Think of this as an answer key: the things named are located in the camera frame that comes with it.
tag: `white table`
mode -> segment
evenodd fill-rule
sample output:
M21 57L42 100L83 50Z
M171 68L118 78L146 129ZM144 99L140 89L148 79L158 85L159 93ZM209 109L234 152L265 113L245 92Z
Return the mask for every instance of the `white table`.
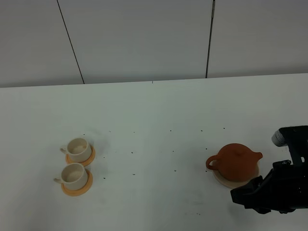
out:
M291 159L270 138L308 124L307 88L308 74L0 89L1 231L307 230L308 209L244 209L205 168L232 142L263 153L263 176ZM52 179L78 136L93 185L69 197Z

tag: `teapot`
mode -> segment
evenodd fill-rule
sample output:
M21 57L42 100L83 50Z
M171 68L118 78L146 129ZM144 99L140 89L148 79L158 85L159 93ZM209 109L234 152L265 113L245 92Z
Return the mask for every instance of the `teapot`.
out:
M262 157L262 153L255 153L245 145L231 143L224 146L217 155L208 158L206 167L218 170L227 180L242 182L254 176L257 162Z

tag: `cup rim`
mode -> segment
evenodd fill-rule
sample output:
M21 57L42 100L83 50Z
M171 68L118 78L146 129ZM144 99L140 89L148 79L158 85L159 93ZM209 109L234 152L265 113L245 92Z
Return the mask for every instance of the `cup rim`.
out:
M77 154L74 154L74 153L71 153L71 152L68 150L68 145L70 144L70 142L72 142L73 140L76 140L76 139L83 139L83 140L87 143L87 146L86 146L85 150L83 150L82 152L77 153ZM83 154L83 153L86 151L86 149L88 148L88 146L89 146L89 142L88 142L85 138L83 138L83 137L76 137L76 138L71 139L71 140L67 143L67 145L66 145L66 150L67 150L67 152L68 152L70 155L80 155L80 154Z
M72 181L72 182L67 182L67 181L63 180L63 178L62 178L62 173L63 173L63 171L64 171L67 167L69 167L69 166L71 166L71 165L79 165L79 166L81 166L81 167L82 167L82 174L81 174L81 176L80 176L77 180ZM82 164L80 164L80 163L71 163L71 164L68 164L68 165L65 166L65 167L62 169L62 171L61 171L61 175L60 175L61 181L62 181L63 183L65 183L65 184L72 184L72 183L75 183L75 182L77 182L78 180L81 179L81 177L83 176L83 174L85 173L85 171L86 171L85 167L84 167Z

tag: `teacup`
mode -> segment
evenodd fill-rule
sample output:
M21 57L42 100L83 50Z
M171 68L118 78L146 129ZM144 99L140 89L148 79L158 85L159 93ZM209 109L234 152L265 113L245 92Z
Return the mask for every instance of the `teacup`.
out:
M92 153L89 142L84 138L72 139L67 145L62 146L60 151L68 154L72 161L78 163L86 161Z
M59 178L54 178L53 180L64 184L69 190L78 190L85 186L88 181L88 175L82 164L71 163L62 170Z

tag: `orange saucer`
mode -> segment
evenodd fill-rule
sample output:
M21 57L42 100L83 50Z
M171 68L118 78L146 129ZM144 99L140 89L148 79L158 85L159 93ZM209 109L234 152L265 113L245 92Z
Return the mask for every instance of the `orange saucer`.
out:
M82 164L84 167L91 164L91 162L95 158L95 149L94 149L93 146L91 146L91 149L92 149L92 153L91 153L90 157L87 160L85 160L84 162L80 162L80 164ZM69 157L68 154L65 155L65 161L66 161L67 164L74 163L74 161Z
M61 184L62 191L66 195L69 195L69 196L79 196L79 195L84 194L86 191L88 191L89 188L91 188L91 185L93 183L93 176L89 170L86 169L86 172L88 174L88 181L85 184L85 186L83 186L81 189L78 189L78 190L69 190L63 184Z

